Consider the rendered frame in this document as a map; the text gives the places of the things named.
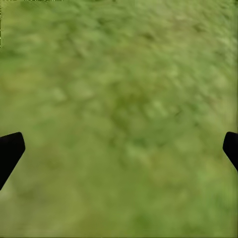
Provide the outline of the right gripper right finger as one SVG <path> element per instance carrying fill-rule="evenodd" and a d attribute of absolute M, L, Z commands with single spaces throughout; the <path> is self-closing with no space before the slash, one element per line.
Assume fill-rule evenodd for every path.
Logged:
<path fill-rule="evenodd" d="M 238 133 L 226 133 L 223 150 L 238 171 Z"/>

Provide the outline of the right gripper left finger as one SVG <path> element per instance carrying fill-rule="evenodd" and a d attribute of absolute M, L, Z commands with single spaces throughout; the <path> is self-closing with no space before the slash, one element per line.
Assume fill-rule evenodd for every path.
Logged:
<path fill-rule="evenodd" d="M 0 190 L 25 152 L 21 132 L 0 137 Z"/>

